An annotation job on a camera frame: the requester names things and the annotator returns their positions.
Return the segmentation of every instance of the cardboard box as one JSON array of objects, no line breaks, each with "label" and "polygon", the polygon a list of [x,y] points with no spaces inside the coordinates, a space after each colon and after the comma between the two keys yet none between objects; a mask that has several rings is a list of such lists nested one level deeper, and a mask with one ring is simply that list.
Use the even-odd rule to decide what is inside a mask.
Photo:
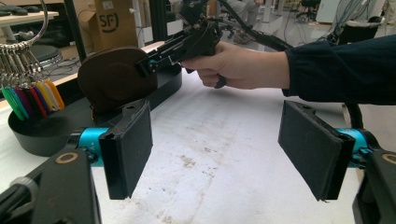
[{"label": "cardboard box", "polygon": [[134,14],[130,12],[132,1],[95,0],[95,11],[86,11],[79,17],[88,23],[93,51],[122,46],[136,46]]}]

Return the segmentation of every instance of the forearm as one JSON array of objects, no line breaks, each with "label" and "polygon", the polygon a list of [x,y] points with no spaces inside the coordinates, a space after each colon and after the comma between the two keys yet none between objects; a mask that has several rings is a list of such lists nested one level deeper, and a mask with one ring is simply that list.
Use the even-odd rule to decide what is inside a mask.
[{"label": "forearm", "polygon": [[289,88],[290,70],[285,52],[257,52],[252,57],[257,59],[251,72],[258,88]]}]

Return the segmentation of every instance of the sleeve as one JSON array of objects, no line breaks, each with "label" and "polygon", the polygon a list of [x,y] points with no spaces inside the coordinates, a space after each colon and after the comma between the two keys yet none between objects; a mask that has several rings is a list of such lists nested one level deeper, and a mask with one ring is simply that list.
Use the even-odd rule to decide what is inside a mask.
[{"label": "sleeve", "polygon": [[285,96],[396,105],[396,35],[342,46],[318,41],[285,52],[290,67]]}]

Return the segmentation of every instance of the hand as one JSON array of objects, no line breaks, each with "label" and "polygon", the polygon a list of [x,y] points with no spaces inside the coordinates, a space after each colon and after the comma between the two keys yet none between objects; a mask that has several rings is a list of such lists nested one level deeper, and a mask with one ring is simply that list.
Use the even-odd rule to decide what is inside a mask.
[{"label": "hand", "polygon": [[258,52],[219,42],[215,55],[186,60],[182,65],[197,70],[207,87],[215,87],[220,74],[227,79],[227,86],[237,89],[289,88],[289,63],[284,52]]},{"label": "hand", "polygon": [[263,2],[263,0],[254,0],[254,3],[256,3],[258,7],[261,6]]}]

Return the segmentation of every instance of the white table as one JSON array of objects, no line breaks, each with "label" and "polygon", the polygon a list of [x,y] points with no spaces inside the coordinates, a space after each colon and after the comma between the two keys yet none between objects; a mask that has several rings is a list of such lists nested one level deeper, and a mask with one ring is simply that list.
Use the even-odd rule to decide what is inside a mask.
[{"label": "white table", "polygon": [[[110,201],[103,168],[92,169],[103,222],[354,223],[356,171],[339,200],[317,202],[277,143],[285,99],[280,90],[209,89],[184,73],[181,89],[151,112],[154,146],[132,199]],[[339,104],[307,104],[345,127]],[[20,147],[9,113],[0,110],[0,191],[46,159]]]}]

